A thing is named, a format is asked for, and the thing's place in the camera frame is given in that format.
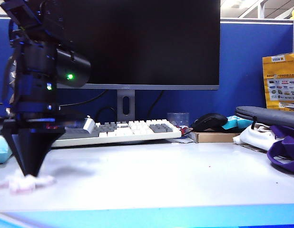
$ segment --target green led light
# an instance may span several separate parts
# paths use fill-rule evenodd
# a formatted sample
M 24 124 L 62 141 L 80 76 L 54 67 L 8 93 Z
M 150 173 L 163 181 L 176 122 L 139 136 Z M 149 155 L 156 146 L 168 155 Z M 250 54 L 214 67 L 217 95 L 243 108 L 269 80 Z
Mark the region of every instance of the green led light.
M 51 83 L 47 83 L 47 89 L 52 90 L 52 84 Z
M 73 74 L 68 74 L 67 75 L 67 80 L 72 80 L 74 79 L 74 75 Z

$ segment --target keyboard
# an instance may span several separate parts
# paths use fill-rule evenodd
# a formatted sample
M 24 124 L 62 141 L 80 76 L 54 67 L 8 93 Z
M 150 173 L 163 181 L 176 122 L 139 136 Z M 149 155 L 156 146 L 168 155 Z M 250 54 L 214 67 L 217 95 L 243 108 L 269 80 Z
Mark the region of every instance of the keyboard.
M 84 128 L 68 128 L 52 147 L 82 146 L 101 143 L 126 143 L 181 137 L 181 131 L 168 120 L 147 120 L 85 124 Z

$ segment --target cardboard box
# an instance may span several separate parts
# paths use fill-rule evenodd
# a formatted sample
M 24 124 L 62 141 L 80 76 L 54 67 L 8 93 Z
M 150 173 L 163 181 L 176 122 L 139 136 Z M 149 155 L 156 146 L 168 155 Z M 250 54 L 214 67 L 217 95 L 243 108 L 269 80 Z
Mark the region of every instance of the cardboard box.
M 191 132 L 188 136 L 197 143 L 232 143 L 240 133 Z
M 266 107 L 289 110 L 294 104 L 294 53 L 264 57 L 263 78 Z

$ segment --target blue edge of desk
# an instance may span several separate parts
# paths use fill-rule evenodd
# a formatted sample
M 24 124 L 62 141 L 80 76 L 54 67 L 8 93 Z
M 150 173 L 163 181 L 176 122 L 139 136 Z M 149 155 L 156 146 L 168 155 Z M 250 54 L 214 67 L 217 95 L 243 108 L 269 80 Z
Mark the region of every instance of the blue edge of desk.
M 294 228 L 294 204 L 6 212 L 30 227 Z M 0 228 L 19 228 L 0 218 Z

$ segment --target monitor stand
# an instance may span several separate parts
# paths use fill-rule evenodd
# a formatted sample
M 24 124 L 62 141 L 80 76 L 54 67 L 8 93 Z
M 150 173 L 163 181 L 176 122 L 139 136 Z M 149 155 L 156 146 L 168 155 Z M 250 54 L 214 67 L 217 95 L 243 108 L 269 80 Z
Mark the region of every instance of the monitor stand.
M 135 120 L 135 90 L 118 89 L 117 90 L 117 120 L 134 121 Z

